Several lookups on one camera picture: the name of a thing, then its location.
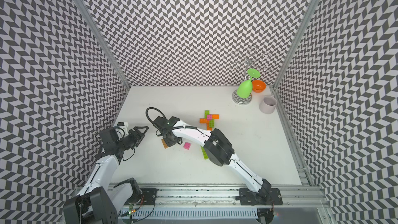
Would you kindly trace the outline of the tan lego brick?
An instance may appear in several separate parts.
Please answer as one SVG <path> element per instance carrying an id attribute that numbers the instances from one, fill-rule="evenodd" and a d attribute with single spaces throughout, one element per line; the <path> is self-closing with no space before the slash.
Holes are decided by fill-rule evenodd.
<path id="1" fill-rule="evenodd" d="M 163 144 L 163 147 L 164 147 L 165 149 L 168 148 L 168 145 L 166 144 L 166 142 L 164 141 L 164 139 L 162 139 L 162 144 Z"/>

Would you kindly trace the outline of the pink lego square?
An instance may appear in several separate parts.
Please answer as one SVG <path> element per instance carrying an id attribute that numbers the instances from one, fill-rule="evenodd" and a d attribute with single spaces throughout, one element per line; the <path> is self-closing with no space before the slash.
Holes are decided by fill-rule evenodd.
<path id="1" fill-rule="evenodd" d="M 190 149 L 190 146 L 191 146 L 191 144 L 190 144 L 190 143 L 188 143 L 188 142 L 185 142 L 185 144 L 184 144 L 183 148 L 184 148 L 184 149 L 186 149 L 186 150 L 189 150 L 189 149 Z"/>

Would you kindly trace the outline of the green lego brick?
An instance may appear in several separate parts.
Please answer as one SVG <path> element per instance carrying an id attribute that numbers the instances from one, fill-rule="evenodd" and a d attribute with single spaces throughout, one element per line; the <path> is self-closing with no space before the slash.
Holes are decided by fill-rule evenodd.
<path id="1" fill-rule="evenodd" d="M 208 159 L 208 155 L 207 155 L 207 153 L 206 153 L 206 151 L 205 151 L 205 149 L 203 147 L 201 147 L 201 151 L 202 151 L 204 159 L 207 160 Z"/>
<path id="2" fill-rule="evenodd" d="M 210 111 L 209 110 L 205 110 L 204 111 L 204 118 L 206 118 L 207 119 L 207 116 L 210 114 Z"/>
<path id="3" fill-rule="evenodd" d="M 214 128 L 215 127 L 215 120 L 214 119 L 209 121 L 209 127 L 210 128 Z"/>

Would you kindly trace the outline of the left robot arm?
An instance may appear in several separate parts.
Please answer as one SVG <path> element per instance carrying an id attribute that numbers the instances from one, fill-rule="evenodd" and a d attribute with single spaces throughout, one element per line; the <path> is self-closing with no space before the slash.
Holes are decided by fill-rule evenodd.
<path id="1" fill-rule="evenodd" d="M 109 186 L 118 166 L 124 161 L 124 153 L 135 148 L 144 139 L 148 127 L 128 128 L 119 122 L 97 134 L 102 152 L 82 189 L 63 207 L 67 224 L 115 224 L 125 204 L 144 204 L 144 193 L 134 178 L 118 183 L 113 190 Z"/>

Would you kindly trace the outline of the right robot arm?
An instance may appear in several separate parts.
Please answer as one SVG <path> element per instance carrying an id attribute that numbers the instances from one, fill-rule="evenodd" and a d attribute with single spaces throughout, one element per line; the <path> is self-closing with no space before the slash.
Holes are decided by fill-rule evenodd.
<path id="1" fill-rule="evenodd" d="M 165 117 L 158 116 L 152 125 L 160 132 L 160 136 L 166 142 L 177 143 L 187 139 L 204 148 L 209 160 L 219 166 L 228 166 L 245 183 L 255 197 L 262 201 L 271 198 L 271 184 L 261 176 L 247 167 L 233 149 L 227 137 L 219 130 L 203 130 L 191 125 L 176 117 L 167 120 Z"/>

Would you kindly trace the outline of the green plastic wine glass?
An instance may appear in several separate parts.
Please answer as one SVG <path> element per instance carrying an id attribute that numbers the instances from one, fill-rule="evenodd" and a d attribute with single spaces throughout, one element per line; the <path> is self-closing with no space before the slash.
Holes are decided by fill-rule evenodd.
<path id="1" fill-rule="evenodd" d="M 251 95 L 252 92 L 252 79 L 255 78 L 260 78 L 261 74 L 258 70 L 254 69 L 254 68 L 249 68 L 247 70 L 247 75 L 248 75 L 248 79 L 243 81 L 236 93 L 240 98 L 246 99 Z"/>

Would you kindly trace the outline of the orange plastic bowl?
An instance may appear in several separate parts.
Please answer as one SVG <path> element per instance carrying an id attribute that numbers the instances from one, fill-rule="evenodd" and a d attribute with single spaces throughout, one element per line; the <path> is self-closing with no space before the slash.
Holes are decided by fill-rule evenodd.
<path id="1" fill-rule="evenodd" d="M 252 91 L 255 93 L 261 93 L 266 89 L 267 85 L 261 80 L 252 81 Z"/>

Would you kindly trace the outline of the grey cup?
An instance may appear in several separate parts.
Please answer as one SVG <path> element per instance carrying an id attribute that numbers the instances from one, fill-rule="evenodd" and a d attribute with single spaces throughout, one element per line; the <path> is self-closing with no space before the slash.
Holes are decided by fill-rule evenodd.
<path id="1" fill-rule="evenodd" d="M 277 100 L 273 96 L 267 95 L 261 101 L 259 110 L 264 114 L 272 114 L 276 109 L 277 103 Z"/>

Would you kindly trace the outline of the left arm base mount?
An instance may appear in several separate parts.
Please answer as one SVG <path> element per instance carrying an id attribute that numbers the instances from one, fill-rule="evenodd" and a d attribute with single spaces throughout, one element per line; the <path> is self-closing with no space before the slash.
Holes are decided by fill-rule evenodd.
<path id="1" fill-rule="evenodd" d="M 158 189 L 140 188 L 134 178 L 129 178 L 122 182 L 119 182 L 117 185 L 114 186 L 114 189 L 124 184 L 130 184 L 132 187 L 132 195 L 126 199 L 124 203 L 125 205 L 136 204 L 137 202 L 141 203 L 142 201 L 142 205 L 154 205 Z"/>

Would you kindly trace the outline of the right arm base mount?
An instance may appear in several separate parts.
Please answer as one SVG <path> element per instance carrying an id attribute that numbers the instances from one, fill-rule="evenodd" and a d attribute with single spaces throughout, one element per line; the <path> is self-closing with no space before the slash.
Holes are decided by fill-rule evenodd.
<path id="1" fill-rule="evenodd" d="M 235 197 L 235 200 L 240 202 L 241 205 L 247 206 L 283 205 L 282 194 L 278 188 L 271 188 L 270 191 L 265 193 L 254 193 L 247 188 L 240 188 L 238 190 L 238 196 Z"/>

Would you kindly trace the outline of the aluminium front rail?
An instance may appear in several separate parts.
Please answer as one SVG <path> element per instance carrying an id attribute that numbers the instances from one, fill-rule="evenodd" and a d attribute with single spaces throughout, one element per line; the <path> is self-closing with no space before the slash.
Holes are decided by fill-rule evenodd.
<path id="1" fill-rule="evenodd" d="M 158 189 L 154 205 L 123 206 L 117 223 L 141 224 L 145 220 L 216 220 L 248 219 L 264 224 L 298 223 L 334 224 L 331 208 L 323 190 L 309 185 L 277 185 L 283 205 L 241 205 L 235 200 L 243 185 L 171 185 L 142 184 Z"/>

